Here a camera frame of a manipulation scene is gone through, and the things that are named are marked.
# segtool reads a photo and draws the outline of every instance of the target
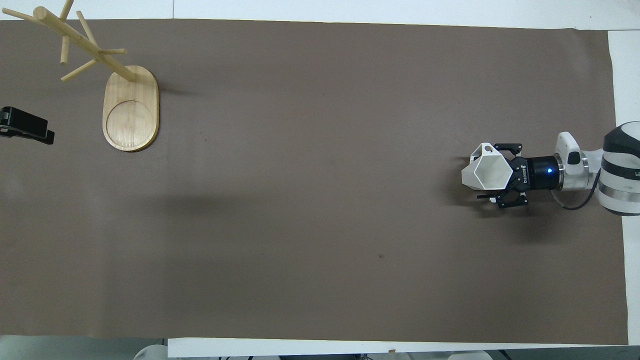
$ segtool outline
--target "brown paper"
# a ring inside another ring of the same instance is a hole
[[[78,23],[71,22],[79,28]],[[154,73],[146,150],[102,135],[110,71],[0,22],[0,332],[626,344],[620,218],[460,182],[480,142],[552,154],[614,127],[602,31],[101,20]]]

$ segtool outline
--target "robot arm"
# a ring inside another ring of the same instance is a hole
[[[597,191],[598,200],[609,211],[640,215],[640,122],[612,130],[603,149],[595,151],[581,150],[568,132],[558,135],[551,156],[525,158],[521,150],[519,143],[482,143],[462,170],[462,183],[475,190],[496,191],[478,198],[489,199],[500,208],[528,204],[526,193],[531,190],[592,189],[587,201]],[[510,151],[515,157],[508,160],[500,151]],[[518,195],[507,200],[511,192]]]

